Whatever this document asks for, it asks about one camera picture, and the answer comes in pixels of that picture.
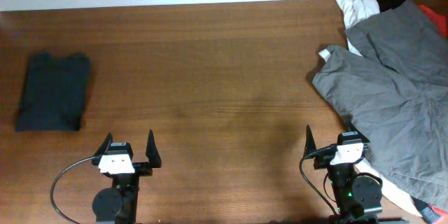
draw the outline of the white cloth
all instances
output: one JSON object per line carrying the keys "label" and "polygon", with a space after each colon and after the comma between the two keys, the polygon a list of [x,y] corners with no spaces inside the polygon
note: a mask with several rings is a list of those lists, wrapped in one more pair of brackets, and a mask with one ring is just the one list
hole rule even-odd
{"label": "white cloth", "polygon": [[[346,29],[369,18],[371,15],[379,13],[377,0],[336,0],[336,3],[344,14],[344,25]],[[349,45],[350,52],[362,56],[348,39],[347,44]],[[319,52],[319,55],[327,62],[330,53],[325,49]]]}

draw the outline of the wire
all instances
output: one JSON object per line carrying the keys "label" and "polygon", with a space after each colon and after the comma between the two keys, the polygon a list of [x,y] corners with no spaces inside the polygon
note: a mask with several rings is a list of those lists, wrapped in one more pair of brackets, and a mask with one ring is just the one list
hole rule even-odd
{"label": "wire", "polygon": [[328,172],[327,172],[327,174],[325,175],[325,178],[323,179],[323,191],[325,191],[325,194],[327,195],[328,199],[330,199],[330,200],[333,201],[333,202],[336,202],[336,200],[332,199],[332,198],[328,195],[327,188],[325,187],[325,183],[327,182],[327,179],[328,179]]}
{"label": "wire", "polygon": [[79,164],[81,164],[81,163],[84,163],[85,161],[92,160],[93,158],[95,158],[95,157],[87,157],[87,158],[84,158],[83,160],[79,160],[79,161],[77,161],[77,162],[74,163],[74,164],[71,164],[71,165],[70,165],[69,167],[67,167],[64,171],[62,171],[59,175],[57,175],[57,177],[56,177],[55,180],[53,181],[53,184],[51,185],[51,189],[50,189],[50,201],[51,201],[51,205],[53,206],[53,208],[56,210],[56,212],[57,212],[60,216],[62,216],[64,219],[66,219],[67,221],[69,221],[70,223],[73,223],[73,224],[80,224],[80,223],[78,223],[78,222],[76,222],[76,221],[70,219],[68,216],[66,216],[65,214],[63,214],[63,213],[61,212],[61,210],[59,210],[59,208],[57,208],[57,206],[56,206],[55,199],[53,198],[53,193],[54,193],[54,191],[55,191],[55,186],[56,186],[57,181],[62,177],[62,175],[64,175],[66,172],[68,172],[71,168],[73,168],[73,167],[75,167],[76,165],[79,165]]}
{"label": "wire", "polygon": [[308,154],[308,155],[302,157],[302,159],[300,160],[300,164],[299,164],[300,173],[301,173],[303,179],[309,184],[309,186],[311,186],[311,188],[313,188],[313,190],[314,190],[319,196],[321,196],[322,200],[323,200],[325,203],[327,203],[327,205],[331,208],[331,211],[332,211],[335,215],[337,215],[335,208],[334,208],[334,207],[331,205],[331,203],[325,198],[325,196],[323,196],[322,193],[319,192],[319,190],[317,190],[317,188],[313,185],[313,183],[311,183],[311,182],[308,180],[307,176],[306,176],[305,173],[303,172],[303,169],[302,169],[303,161],[306,160],[306,159],[308,159],[309,157],[311,157],[313,154],[314,154],[314,153],[311,153],[311,154]]}

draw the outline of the robotic arm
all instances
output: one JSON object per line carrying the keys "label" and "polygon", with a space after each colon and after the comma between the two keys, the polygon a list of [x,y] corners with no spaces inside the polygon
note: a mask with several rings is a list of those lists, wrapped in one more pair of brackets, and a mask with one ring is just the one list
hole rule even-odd
{"label": "robotic arm", "polygon": [[137,216],[137,197],[141,176],[153,175],[153,168],[161,168],[153,131],[150,130],[146,145],[149,162],[132,162],[133,152],[129,143],[113,143],[109,133],[92,159],[92,165],[112,179],[112,187],[98,192],[92,209],[98,224],[134,224]]}
{"label": "robotic arm", "polygon": [[[308,184],[330,206],[334,224],[409,223],[405,220],[382,222],[377,214],[382,212],[382,180],[367,173],[357,174],[354,165],[365,157],[369,140],[350,122],[349,131],[339,134],[337,143],[316,149],[313,134],[307,126],[307,142],[300,161],[300,172]],[[314,169],[327,169],[339,213],[329,201],[309,182],[302,170],[304,160],[314,159]]]}

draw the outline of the red cloth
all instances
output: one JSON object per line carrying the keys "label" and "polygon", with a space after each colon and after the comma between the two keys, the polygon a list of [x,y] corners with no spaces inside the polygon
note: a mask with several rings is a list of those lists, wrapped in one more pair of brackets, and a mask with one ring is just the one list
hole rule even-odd
{"label": "red cloth", "polygon": [[448,213],[438,209],[435,206],[432,206],[431,209],[438,215],[440,215],[440,218],[434,222],[433,224],[443,224],[446,223],[446,221],[448,221]]}
{"label": "red cloth", "polygon": [[439,29],[440,35],[447,38],[447,18],[443,15],[435,13],[433,10],[426,6],[419,6],[420,10],[425,13],[428,18],[434,22]]}

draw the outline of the wooden table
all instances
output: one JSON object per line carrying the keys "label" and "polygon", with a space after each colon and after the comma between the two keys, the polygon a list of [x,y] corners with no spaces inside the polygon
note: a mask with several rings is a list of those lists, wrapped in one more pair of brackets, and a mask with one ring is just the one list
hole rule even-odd
{"label": "wooden table", "polygon": [[[447,0],[415,1],[448,14]],[[310,85],[323,65],[317,52],[346,44],[334,0],[18,11],[0,13],[0,26],[0,223],[64,223],[49,200],[56,175],[108,132],[145,161],[149,129],[162,168],[140,181],[140,223],[330,215],[298,165],[307,124],[318,147],[344,130]],[[27,59],[40,50],[91,59],[79,132],[14,132]],[[312,162],[304,170],[322,190],[326,172]],[[93,197],[110,185],[82,164],[62,177],[56,202],[93,223]],[[421,223],[382,204],[382,217]]]}

